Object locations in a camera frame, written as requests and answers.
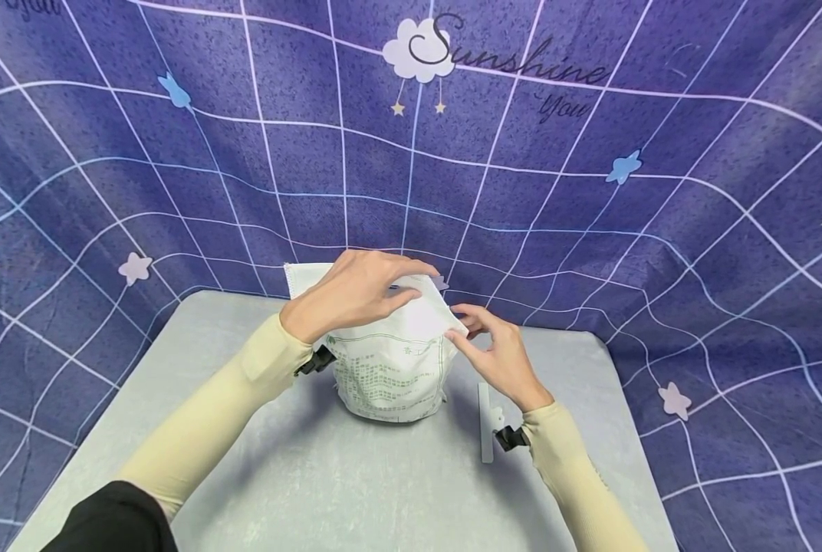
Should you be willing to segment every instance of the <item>mask packaging bag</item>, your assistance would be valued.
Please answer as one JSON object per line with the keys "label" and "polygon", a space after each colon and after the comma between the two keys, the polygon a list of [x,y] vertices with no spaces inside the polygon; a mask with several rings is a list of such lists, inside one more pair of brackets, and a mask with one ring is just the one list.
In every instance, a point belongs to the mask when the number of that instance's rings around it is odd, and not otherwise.
{"label": "mask packaging bag", "polygon": [[[316,285],[329,268],[331,263],[285,265],[291,298]],[[457,348],[445,332],[465,336],[468,331],[428,275],[401,277],[394,284],[415,288],[422,297],[386,319],[331,331],[323,342],[336,357],[337,394],[349,411],[381,422],[415,422],[446,400],[442,388]]]}

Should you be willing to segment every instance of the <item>gray table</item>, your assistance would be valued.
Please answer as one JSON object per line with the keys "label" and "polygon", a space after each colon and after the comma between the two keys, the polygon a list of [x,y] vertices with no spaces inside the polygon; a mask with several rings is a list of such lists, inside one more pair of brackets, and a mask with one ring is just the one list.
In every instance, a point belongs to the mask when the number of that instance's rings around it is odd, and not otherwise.
{"label": "gray table", "polygon": [[[40,550],[70,507],[107,483],[283,303],[214,291],[184,301],[10,551]],[[591,458],[651,550],[677,550],[607,350],[590,333],[523,333],[541,379],[574,413]],[[482,464],[480,381],[458,355],[449,402],[421,422],[389,425],[349,414],[330,371],[299,378],[255,414],[179,512],[179,549],[574,550],[526,448]],[[493,390],[491,397],[506,422],[521,422],[509,401]]]}

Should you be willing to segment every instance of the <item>grid pattern backdrop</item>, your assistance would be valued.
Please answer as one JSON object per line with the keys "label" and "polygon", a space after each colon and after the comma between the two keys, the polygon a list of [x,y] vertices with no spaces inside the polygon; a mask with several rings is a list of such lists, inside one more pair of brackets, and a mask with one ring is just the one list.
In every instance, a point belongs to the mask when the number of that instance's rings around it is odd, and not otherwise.
{"label": "grid pattern backdrop", "polygon": [[0,0],[0,550],[184,297],[347,246],[607,343],[683,550],[822,551],[822,0]]}

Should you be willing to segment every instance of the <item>person's left hand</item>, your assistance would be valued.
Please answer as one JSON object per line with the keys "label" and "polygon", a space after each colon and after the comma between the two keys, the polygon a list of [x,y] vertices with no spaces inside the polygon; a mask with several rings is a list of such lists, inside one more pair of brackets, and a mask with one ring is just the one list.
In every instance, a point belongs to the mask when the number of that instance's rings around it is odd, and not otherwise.
{"label": "person's left hand", "polygon": [[411,289],[388,293],[395,280],[411,274],[436,277],[439,272],[403,255],[347,249],[318,284],[282,308],[279,320],[305,343],[340,327],[370,324],[420,297],[420,291]]}

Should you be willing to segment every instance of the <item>black sleeve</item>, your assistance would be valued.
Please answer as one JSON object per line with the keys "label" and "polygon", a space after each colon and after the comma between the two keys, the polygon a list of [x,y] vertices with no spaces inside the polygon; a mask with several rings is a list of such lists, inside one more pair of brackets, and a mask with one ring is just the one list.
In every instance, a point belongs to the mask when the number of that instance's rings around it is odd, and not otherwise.
{"label": "black sleeve", "polygon": [[43,552],[177,552],[166,514],[149,494],[113,481],[74,506]]}

